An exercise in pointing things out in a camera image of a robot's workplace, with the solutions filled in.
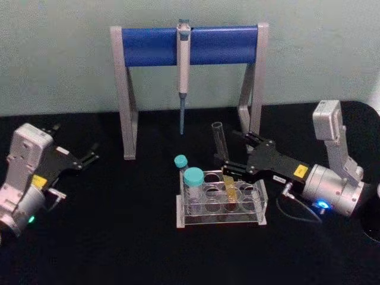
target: blue padded bar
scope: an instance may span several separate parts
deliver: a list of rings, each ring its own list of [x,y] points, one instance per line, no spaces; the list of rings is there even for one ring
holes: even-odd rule
[[[252,64],[256,61],[257,26],[194,28],[190,64]],[[125,65],[177,64],[175,28],[123,28]]]

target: white label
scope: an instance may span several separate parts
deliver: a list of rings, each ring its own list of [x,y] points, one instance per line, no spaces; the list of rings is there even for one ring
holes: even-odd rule
[[[285,179],[278,177],[276,175],[273,175],[273,180],[279,181],[279,182],[284,183],[284,184],[286,183]]]
[[[57,147],[56,148],[60,153],[63,153],[63,154],[66,154],[68,155],[70,152],[66,149],[64,149],[63,147]]]

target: silver stand leg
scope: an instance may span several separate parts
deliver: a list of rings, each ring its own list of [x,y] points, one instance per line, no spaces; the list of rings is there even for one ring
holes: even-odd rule
[[[242,131],[253,131],[259,134],[261,107],[264,96],[265,64],[269,36],[268,23],[259,23],[256,49],[256,63],[248,64],[245,69],[242,91],[238,106]],[[251,115],[248,112],[249,98],[252,92]]]
[[[119,97],[120,123],[124,147],[124,159],[136,158],[138,111],[133,92],[131,73],[125,66],[122,28],[111,27],[116,89]]]

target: blue led light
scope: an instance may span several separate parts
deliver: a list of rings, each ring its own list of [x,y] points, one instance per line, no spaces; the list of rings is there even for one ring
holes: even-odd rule
[[[325,201],[317,201],[316,204],[318,205],[318,207],[323,209],[330,208],[330,206]]]

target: tube cap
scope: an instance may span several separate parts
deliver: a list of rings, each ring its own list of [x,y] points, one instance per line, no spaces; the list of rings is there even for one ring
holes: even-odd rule
[[[176,164],[178,168],[183,168],[188,164],[188,160],[186,156],[184,156],[183,154],[180,154],[175,157],[174,163]]]
[[[185,184],[190,187],[202,185],[204,182],[204,174],[202,169],[190,167],[183,174],[183,180],[185,181]]]

